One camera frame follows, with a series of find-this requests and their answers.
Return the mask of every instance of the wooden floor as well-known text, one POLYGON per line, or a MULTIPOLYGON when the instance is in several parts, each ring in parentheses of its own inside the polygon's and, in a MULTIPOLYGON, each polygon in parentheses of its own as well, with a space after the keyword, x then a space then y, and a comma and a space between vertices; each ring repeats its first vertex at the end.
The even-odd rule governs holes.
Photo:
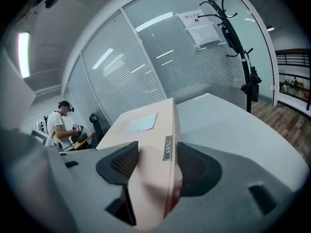
POLYGON ((252 103, 252 114, 283 136, 311 166, 311 121, 278 104, 252 103))

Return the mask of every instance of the white desk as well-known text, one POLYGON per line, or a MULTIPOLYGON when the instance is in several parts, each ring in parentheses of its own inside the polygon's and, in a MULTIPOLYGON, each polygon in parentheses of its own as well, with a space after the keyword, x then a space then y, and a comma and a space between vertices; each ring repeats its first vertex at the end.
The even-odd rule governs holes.
POLYGON ((245 110, 211 94, 177 105, 184 142, 245 156, 292 191, 309 174, 300 154, 276 131, 245 110))

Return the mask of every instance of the metal railing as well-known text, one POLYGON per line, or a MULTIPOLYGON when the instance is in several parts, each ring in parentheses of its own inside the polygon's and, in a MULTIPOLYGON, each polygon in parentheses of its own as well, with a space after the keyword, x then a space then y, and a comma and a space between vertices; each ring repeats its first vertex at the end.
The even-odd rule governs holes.
POLYGON ((278 50, 276 51, 277 64, 279 66, 291 66, 292 68, 284 72, 279 71, 279 75, 293 77, 293 80, 284 79, 283 81, 280 78, 280 93, 292 96, 294 98, 300 99, 307 103, 307 110, 310 109, 311 103, 311 49, 288 49, 288 50, 278 50), (299 73, 299 70, 295 67, 305 67, 308 68, 309 76, 305 75, 296 75, 299 73), (304 87, 304 82, 299 82, 297 80, 304 79, 309 80, 309 87, 304 87))

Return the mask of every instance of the ceiling light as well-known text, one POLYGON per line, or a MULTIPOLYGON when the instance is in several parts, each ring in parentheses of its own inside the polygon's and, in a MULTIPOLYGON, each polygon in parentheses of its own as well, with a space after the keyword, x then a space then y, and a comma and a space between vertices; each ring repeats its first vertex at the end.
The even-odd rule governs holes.
POLYGON ((29 77, 29 66, 28 66, 28 43, 29 33, 19 33, 18 35, 18 60, 20 73, 23 78, 29 77))
POLYGON ((166 53, 164 53, 164 54, 158 56, 157 59, 160 58, 160 57, 162 57, 162 56, 164 56, 165 54, 168 54, 168 53, 173 52, 173 51, 174 51, 174 50, 168 51, 168 52, 166 52, 166 53))
POLYGON ((268 26, 267 26, 267 31, 272 31, 272 30, 274 30, 274 27, 271 26, 271 25, 268 25, 268 26))
POLYGON ((110 73, 112 73, 113 71, 115 71, 115 70, 119 69, 121 66, 123 66, 123 64, 124 64, 123 61, 119 61, 115 65, 111 66, 111 68, 109 70, 104 72, 104 76, 107 77, 110 73))
POLYGON ((141 65, 140 67, 136 68, 134 71, 131 71, 131 73, 136 72, 138 69, 141 69, 144 66, 145 66, 145 64, 141 65))
POLYGON ((136 30, 137 32, 139 32, 139 31, 141 31, 141 30, 143 30, 143 29, 145 29, 145 28, 148 28, 149 26, 151 26, 151 25, 153 25, 153 24, 155 24, 155 23, 157 23, 157 22, 163 21, 163 20, 165 20, 165 19, 167 19, 167 18, 170 18, 170 17, 172 17, 172 16, 173 16, 173 12, 169 12, 169 13, 166 13, 166 14, 164 14, 164 15, 158 16, 158 17, 156 17, 156 18, 153 18, 153 19, 151 19, 151 20, 149 20, 149 21, 147 21, 147 22, 141 24, 140 26, 138 26, 137 28, 135 28, 135 30, 136 30))
POLYGON ((167 64, 167 63, 169 63, 169 62, 172 62, 172 61, 173 61, 173 60, 170 60, 170 61, 168 61, 168 62, 162 64, 161 66, 164 66, 165 64, 167 64))
POLYGON ((157 89, 154 89, 154 90, 152 90, 152 91, 149 91, 148 93, 151 93, 151 92, 154 92, 154 91, 156 91, 157 89))
POLYGON ((111 52, 113 51, 113 49, 108 49, 103 55, 102 57, 96 62, 96 64, 93 66, 92 69, 96 69, 103 61, 105 58, 107 58, 107 56, 109 54, 111 54, 111 52))
POLYGON ((256 22, 256 21, 255 21, 255 19, 248 18, 248 17, 247 17, 247 18, 245 18, 244 20, 245 20, 245 21, 252 21, 252 22, 256 22))
POLYGON ((113 63, 115 63, 119 58, 121 58, 123 54, 120 54, 117 58, 115 58, 104 70, 106 71, 113 63))

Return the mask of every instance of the white t-shirt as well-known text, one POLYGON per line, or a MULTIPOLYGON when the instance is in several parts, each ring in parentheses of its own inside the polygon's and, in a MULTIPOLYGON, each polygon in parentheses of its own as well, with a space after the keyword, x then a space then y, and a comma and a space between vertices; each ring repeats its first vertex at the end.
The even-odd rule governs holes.
POLYGON ((73 147, 69 147, 71 145, 69 137, 58 139, 55 135, 54 127, 58 125, 62 126, 62 130, 64 131, 67 130, 65 127, 65 123, 62 119, 62 116, 59 114, 59 112, 54 111, 48 117, 48 122, 47 122, 48 133, 54 141, 60 142, 62 144, 64 151, 68 151, 73 148, 73 147))

